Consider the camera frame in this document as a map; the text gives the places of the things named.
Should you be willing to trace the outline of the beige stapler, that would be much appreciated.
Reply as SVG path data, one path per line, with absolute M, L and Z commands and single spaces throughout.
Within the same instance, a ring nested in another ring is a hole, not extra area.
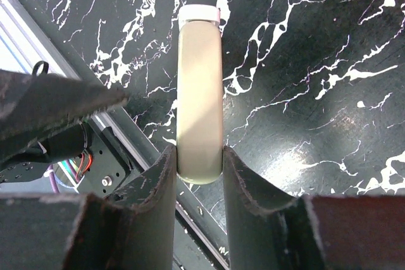
M 187 4 L 178 12 L 177 172 L 191 184 L 222 172 L 223 68 L 220 10 Z

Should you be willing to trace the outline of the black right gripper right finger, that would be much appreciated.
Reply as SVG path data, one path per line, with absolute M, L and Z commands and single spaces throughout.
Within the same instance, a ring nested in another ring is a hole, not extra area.
M 223 149 L 232 269 L 403 269 L 404 197 L 293 197 Z

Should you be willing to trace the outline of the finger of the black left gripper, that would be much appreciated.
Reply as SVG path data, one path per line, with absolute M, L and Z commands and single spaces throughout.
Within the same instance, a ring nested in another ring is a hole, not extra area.
M 1 161 L 98 112 L 126 103 L 123 89 L 61 77 L 1 71 Z

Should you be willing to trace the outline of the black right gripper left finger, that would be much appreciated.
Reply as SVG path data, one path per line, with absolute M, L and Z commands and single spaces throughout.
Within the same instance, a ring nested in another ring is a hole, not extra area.
M 2 269 L 171 269 L 177 151 L 105 199 L 93 194 L 1 196 Z

